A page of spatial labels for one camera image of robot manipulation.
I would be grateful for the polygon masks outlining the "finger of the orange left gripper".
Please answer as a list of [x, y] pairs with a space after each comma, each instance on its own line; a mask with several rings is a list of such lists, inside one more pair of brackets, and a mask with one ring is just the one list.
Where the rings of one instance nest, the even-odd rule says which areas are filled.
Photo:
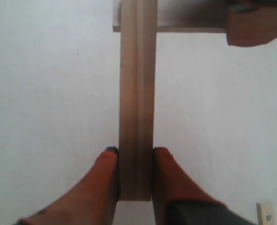
[[254, 47], [277, 39], [277, 0], [227, 0], [228, 45]]

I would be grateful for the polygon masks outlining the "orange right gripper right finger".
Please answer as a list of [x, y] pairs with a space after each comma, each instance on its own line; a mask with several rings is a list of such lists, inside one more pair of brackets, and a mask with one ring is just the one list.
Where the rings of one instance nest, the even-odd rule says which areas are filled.
[[157, 225], [249, 225], [203, 191], [167, 148], [153, 150], [152, 202]]

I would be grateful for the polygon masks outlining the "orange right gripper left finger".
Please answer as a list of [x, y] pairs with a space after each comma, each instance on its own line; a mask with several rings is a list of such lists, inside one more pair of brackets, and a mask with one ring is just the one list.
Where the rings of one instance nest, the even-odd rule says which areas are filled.
[[111, 225], [119, 199], [116, 147], [106, 148], [66, 194], [17, 225]]

